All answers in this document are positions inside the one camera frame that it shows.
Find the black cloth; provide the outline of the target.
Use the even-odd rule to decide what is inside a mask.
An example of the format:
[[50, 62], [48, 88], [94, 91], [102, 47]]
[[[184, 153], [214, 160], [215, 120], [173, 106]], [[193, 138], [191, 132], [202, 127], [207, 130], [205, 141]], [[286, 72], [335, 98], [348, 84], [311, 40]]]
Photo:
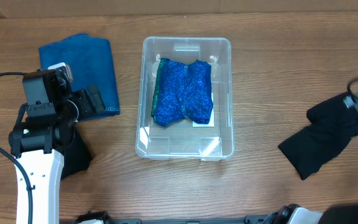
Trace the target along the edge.
[[310, 108], [306, 112], [310, 125], [278, 145], [301, 180], [340, 155], [358, 135], [358, 113], [343, 102], [347, 96], [341, 93]]
[[83, 141], [80, 133], [74, 128], [75, 135], [68, 149], [64, 152], [64, 166], [61, 179], [73, 175], [77, 172], [87, 170], [93, 156]]

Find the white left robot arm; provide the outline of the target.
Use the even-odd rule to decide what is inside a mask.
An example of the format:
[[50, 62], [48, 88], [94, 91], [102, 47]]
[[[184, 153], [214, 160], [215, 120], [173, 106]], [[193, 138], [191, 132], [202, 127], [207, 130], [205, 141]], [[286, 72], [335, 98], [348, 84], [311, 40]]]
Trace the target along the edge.
[[17, 223], [58, 223], [60, 182], [86, 170], [91, 154], [75, 124], [80, 114], [68, 84], [24, 82], [27, 98], [9, 134], [16, 160]]

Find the blue green sequin garment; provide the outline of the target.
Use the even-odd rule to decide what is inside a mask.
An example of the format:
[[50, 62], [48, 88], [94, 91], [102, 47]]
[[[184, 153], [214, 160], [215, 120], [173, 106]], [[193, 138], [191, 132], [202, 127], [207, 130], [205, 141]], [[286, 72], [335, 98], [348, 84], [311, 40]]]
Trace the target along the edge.
[[157, 69], [151, 117], [154, 123], [166, 127], [188, 118], [194, 120], [194, 105], [212, 93], [212, 67], [195, 60], [185, 64], [162, 58]]

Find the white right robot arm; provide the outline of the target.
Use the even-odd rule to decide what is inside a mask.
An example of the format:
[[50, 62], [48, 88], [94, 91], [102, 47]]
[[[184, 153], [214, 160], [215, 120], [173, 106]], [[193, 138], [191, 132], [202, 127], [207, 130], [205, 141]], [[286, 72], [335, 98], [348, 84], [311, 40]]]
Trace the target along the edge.
[[[279, 144], [278, 148], [301, 180], [319, 171], [358, 135], [358, 93], [347, 90], [306, 112], [310, 124]], [[271, 213], [265, 223], [358, 223], [358, 204], [334, 205], [325, 212], [297, 204]]]

